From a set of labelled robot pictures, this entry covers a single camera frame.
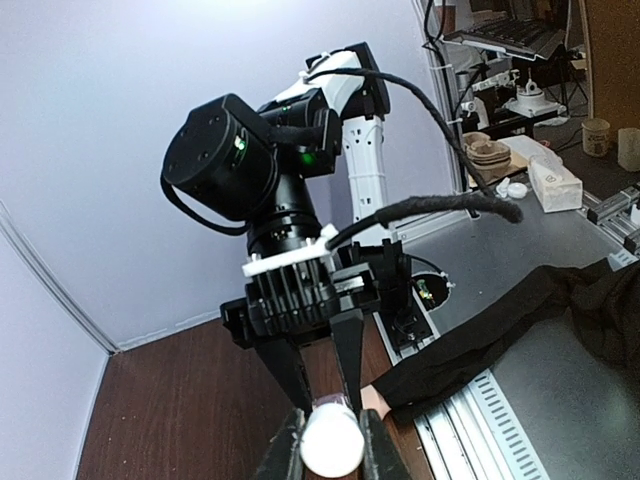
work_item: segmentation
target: white panel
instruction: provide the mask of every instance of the white panel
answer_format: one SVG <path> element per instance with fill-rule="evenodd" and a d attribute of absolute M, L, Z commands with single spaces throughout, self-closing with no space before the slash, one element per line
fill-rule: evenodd
<path fill-rule="evenodd" d="M 71 480 L 107 354 L 0 236 L 0 477 Z"/>
<path fill-rule="evenodd" d="M 433 93 L 410 0 L 3 0 L 0 38 L 0 196 L 120 344 L 243 293 L 244 240 L 195 224 L 158 186 L 191 108 L 227 92 L 257 107 L 308 56 L 363 40 Z M 440 134 L 409 93 L 391 100 L 390 200 L 447 191 Z M 326 222 L 329 179 L 312 183 Z"/>

